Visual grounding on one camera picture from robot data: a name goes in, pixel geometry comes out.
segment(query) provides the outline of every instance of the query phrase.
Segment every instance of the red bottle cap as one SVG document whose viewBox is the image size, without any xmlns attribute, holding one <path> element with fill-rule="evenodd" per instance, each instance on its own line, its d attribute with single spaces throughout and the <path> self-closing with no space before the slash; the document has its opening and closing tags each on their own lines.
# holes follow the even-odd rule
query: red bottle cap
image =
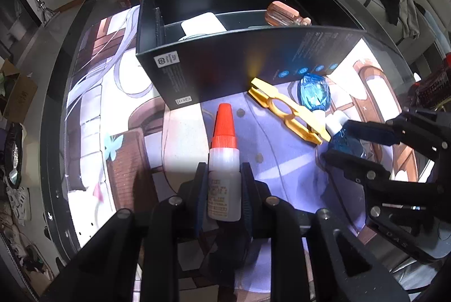
<svg viewBox="0 0 451 302">
<path fill-rule="evenodd" d="M 230 104 L 219 104 L 211 147 L 237 148 L 232 106 Z"/>
</svg>

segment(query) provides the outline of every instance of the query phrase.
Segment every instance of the glue bottle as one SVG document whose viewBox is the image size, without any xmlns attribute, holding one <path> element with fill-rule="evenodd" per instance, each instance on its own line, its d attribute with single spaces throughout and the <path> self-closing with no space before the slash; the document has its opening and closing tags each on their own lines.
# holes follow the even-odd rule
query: glue bottle
<svg viewBox="0 0 451 302">
<path fill-rule="evenodd" d="M 240 151 L 230 104 L 218 107 L 208 170 L 208 216 L 226 222 L 240 220 Z"/>
</svg>

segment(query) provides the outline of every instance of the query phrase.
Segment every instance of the black cardboard box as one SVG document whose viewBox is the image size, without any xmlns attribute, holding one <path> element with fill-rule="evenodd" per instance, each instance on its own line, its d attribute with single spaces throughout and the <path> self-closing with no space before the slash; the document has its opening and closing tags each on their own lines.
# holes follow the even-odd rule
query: black cardboard box
<svg viewBox="0 0 451 302">
<path fill-rule="evenodd" d="M 169 109 L 270 84 L 331 73 L 363 30 L 335 0 L 278 0 L 314 26 L 273 27 L 265 10 L 276 0 L 142 0 L 137 58 Z M 179 41 L 181 22 L 213 12 L 225 33 Z"/>
</svg>

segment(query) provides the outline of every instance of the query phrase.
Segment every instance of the red object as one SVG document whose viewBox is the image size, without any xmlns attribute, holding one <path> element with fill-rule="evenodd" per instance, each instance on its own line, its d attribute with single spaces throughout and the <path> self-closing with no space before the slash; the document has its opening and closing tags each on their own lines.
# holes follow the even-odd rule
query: red object
<svg viewBox="0 0 451 302">
<path fill-rule="evenodd" d="M 442 65 L 425 79 L 412 85 L 410 106 L 436 109 L 451 98 L 451 53 Z"/>
<path fill-rule="evenodd" d="M 235 125 L 233 124 L 232 106 L 230 104 L 219 104 L 211 147 L 238 148 L 236 144 Z"/>
</svg>

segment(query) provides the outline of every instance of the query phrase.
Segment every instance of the barcode sticker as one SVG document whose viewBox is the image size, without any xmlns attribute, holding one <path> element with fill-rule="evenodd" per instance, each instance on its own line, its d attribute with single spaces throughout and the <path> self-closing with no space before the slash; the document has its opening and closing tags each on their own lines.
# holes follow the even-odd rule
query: barcode sticker
<svg viewBox="0 0 451 302">
<path fill-rule="evenodd" d="M 176 99 L 175 103 L 177 105 L 181 105 L 181 104 L 186 104 L 187 102 L 191 102 L 192 98 L 191 96 L 185 96 L 185 97 L 181 97 L 180 99 Z"/>
<path fill-rule="evenodd" d="M 177 54 L 177 51 L 173 51 L 170 53 L 157 55 L 156 57 L 153 57 L 155 59 L 155 63 L 158 68 L 162 68 L 164 66 L 169 66 L 174 63 L 180 63 L 179 55 Z"/>
</svg>

